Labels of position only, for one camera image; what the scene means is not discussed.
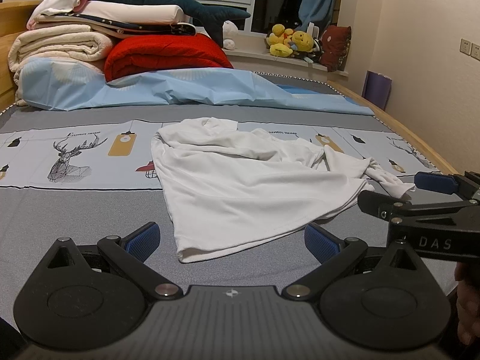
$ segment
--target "stuffed toy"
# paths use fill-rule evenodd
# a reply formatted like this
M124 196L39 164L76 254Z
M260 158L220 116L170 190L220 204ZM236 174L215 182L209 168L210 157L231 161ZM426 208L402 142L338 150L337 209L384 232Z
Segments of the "stuffed toy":
M223 23L227 20L247 19L250 13L238 8L212 5L210 7L195 0L98 0L129 5L178 5L183 12L202 22L205 31L223 47Z
M223 48L227 50L235 50L235 38L238 35L239 30L237 26L230 20L223 23Z
M283 43L272 44L270 46L270 54L273 56L287 57L293 53L293 50Z
M290 40L293 34L293 30L291 28L285 29L282 24L275 24L272 27L272 33L266 38L267 46L270 47L272 44L286 44L288 40Z
M295 31L291 36L289 45L294 51L311 53L314 48L314 39L306 32Z

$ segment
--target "folded towel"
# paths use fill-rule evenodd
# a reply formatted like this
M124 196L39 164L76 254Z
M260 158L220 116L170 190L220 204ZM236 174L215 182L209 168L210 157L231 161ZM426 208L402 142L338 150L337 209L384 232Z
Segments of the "folded towel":
M105 79L147 71L182 68L233 68L208 36L144 35L124 39L105 62Z
M91 62L105 58L113 48L111 38L87 25L69 24L20 34L8 54L12 72L30 56L65 56Z

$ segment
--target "electrical outlet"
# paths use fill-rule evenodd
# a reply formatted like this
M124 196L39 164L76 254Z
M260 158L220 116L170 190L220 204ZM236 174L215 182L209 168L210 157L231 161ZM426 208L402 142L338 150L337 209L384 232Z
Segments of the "electrical outlet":
M478 44L472 44L471 56L480 61L480 46Z
M470 55L472 51L472 42L469 40L462 39L462 43L460 43L460 52L463 54Z

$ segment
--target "wooden bed frame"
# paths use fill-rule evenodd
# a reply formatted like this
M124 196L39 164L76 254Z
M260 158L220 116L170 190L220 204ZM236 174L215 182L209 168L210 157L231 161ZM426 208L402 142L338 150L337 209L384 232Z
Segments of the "wooden bed frame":
M16 37L25 31L26 22L39 3L40 1L0 3L0 112L15 102L15 91L17 89L13 81L13 74L9 70L7 64L8 52ZM343 85L334 81L328 81L328 84L345 96L351 97L357 103L366 105L373 110L378 120L421 152L442 173L457 173L457 171L426 142L424 142L424 140L386 112L382 111L363 97L345 88Z

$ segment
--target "wooden headboard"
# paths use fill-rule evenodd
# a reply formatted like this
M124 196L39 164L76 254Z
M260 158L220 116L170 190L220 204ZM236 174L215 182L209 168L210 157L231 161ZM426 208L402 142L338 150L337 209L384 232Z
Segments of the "wooden headboard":
M15 38L26 30L26 23L40 1L0 3L0 111L15 102L16 86L8 69L7 56Z

